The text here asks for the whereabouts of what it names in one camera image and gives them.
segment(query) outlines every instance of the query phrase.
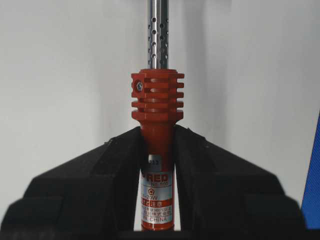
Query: red heat sink grip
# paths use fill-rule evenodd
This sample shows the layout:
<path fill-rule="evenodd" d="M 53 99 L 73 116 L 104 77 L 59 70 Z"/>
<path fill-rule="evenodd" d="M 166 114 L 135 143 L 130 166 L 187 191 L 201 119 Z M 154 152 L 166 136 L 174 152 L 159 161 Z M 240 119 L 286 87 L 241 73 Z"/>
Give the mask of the red heat sink grip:
<path fill-rule="evenodd" d="M 132 118 L 139 121 L 147 146 L 148 161 L 141 168 L 142 230 L 162 231 L 174 228 L 173 126 L 184 117 L 184 74 L 173 69 L 142 69 L 131 74 L 132 94 L 137 101 Z"/>

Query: perforated metal tube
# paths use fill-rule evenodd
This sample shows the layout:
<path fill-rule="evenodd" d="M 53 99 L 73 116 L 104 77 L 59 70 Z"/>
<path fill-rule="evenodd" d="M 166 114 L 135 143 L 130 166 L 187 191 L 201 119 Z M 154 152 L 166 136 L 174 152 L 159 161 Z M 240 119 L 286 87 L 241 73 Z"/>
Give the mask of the perforated metal tube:
<path fill-rule="evenodd" d="M 169 1 L 148 0 L 148 68 L 167 69 L 169 66 Z"/>

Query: white wall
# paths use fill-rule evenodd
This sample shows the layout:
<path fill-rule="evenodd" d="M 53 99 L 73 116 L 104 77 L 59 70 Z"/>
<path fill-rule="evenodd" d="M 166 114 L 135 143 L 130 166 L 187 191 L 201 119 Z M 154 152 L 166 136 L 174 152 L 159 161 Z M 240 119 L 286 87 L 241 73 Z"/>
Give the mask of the white wall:
<path fill-rule="evenodd" d="M 180 124 L 277 174 L 299 203 L 320 109 L 319 11 L 170 1 Z M 34 176 L 138 125 L 130 73 L 146 67 L 145 17 L 144 0 L 0 1 L 0 219 Z"/>

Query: label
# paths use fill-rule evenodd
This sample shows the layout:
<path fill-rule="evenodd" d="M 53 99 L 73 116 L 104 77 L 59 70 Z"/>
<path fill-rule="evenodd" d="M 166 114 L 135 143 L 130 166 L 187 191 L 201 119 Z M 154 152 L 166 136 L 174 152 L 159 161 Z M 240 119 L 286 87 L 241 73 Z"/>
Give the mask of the label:
<path fill-rule="evenodd" d="M 173 220 L 172 172 L 145 172 L 141 177 L 141 217 L 150 224 Z"/>

